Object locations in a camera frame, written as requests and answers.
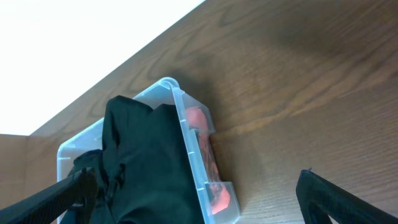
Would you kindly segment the pink printed garment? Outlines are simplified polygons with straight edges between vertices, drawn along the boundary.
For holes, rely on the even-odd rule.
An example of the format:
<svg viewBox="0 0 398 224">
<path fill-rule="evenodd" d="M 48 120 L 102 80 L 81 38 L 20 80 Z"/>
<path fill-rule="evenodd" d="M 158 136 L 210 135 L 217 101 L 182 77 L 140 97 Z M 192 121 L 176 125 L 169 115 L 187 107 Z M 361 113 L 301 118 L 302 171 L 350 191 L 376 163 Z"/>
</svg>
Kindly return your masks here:
<svg viewBox="0 0 398 224">
<path fill-rule="evenodd" d="M 215 158 L 211 151 L 208 122 L 204 112 L 197 106 L 187 108 L 185 111 L 190 127 L 198 130 L 198 145 L 208 180 L 211 182 L 211 184 L 207 186 L 210 190 L 208 196 L 211 205 L 211 213 L 215 215 L 228 207 L 231 196 L 225 184 L 221 183 Z"/>
</svg>

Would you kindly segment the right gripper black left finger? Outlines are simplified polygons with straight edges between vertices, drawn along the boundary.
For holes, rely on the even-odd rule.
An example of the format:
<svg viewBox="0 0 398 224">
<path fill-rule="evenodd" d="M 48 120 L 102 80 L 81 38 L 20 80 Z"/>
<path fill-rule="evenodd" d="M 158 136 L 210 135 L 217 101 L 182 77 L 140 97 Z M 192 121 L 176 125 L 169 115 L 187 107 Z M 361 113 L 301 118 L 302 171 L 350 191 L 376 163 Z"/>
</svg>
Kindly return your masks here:
<svg viewBox="0 0 398 224">
<path fill-rule="evenodd" d="M 93 168 L 84 168 L 66 179 L 1 210 L 1 223 L 89 223 L 98 184 Z"/>
</svg>

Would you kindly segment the large black garment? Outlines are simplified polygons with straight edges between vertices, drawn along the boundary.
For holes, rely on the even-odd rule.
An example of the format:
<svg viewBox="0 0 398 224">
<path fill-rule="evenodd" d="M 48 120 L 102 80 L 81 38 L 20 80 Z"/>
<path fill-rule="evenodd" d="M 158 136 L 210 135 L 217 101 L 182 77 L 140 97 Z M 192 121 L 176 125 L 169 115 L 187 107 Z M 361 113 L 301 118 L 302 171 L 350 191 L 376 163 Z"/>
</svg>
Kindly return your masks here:
<svg viewBox="0 0 398 224">
<path fill-rule="evenodd" d="M 204 222 L 174 105 L 110 99 L 102 148 L 78 156 L 70 172 L 86 167 L 98 183 L 91 223 Z"/>
</svg>

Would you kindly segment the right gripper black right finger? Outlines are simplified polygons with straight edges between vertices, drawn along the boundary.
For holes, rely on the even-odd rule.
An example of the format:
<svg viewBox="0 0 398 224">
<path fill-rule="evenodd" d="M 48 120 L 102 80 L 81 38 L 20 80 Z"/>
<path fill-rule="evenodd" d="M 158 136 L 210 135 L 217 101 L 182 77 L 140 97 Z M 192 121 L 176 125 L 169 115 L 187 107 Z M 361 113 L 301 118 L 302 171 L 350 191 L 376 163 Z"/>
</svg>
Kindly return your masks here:
<svg viewBox="0 0 398 224">
<path fill-rule="evenodd" d="M 296 196 L 304 222 L 328 223 L 397 223 L 397 218 L 361 200 L 337 185 L 302 170 Z"/>
</svg>

